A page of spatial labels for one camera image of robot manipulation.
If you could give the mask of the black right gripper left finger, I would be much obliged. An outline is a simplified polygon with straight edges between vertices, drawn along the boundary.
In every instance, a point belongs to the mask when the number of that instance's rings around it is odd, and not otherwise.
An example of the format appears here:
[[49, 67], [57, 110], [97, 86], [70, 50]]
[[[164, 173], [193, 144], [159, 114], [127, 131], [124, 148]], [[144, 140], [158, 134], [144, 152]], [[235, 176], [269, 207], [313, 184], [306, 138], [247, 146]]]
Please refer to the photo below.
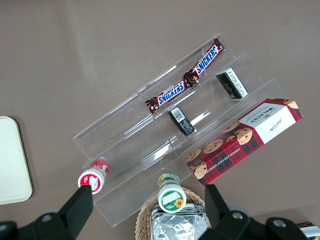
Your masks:
[[91, 186], [81, 186], [58, 212], [34, 221], [37, 240], [75, 240], [93, 212]]

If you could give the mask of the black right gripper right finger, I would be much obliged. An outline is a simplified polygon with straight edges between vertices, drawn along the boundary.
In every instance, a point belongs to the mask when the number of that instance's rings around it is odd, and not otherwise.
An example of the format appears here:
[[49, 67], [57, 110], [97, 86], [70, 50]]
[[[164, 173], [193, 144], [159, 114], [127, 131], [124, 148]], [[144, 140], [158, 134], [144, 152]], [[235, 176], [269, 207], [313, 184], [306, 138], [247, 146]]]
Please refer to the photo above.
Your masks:
[[205, 210], [211, 224], [203, 240], [245, 240], [251, 223], [240, 210], [230, 210], [214, 184], [205, 186]]

